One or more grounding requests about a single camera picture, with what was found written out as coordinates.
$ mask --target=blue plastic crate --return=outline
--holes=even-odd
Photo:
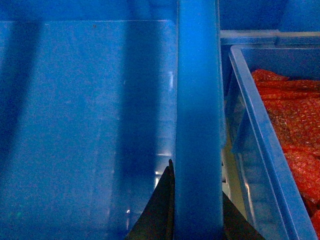
[[[175,239],[222,235],[217,2],[0,2],[0,239],[123,239],[170,158]]]
[[[248,219],[266,239],[316,240],[251,72],[320,80],[320,49],[235,45],[230,60],[225,111]]]

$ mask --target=blue plastic bin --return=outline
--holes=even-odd
[[[320,80],[320,48],[231,47],[226,118],[249,221],[272,240],[316,240],[251,72]]]
[[[222,235],[217,1],[179,4],[0,2],[0,239],[123,239],[169,159],[175,239]]]
[[[320,44],[320,2],[315,0],[222,0],[219,3],[224,96],[239,44]]]

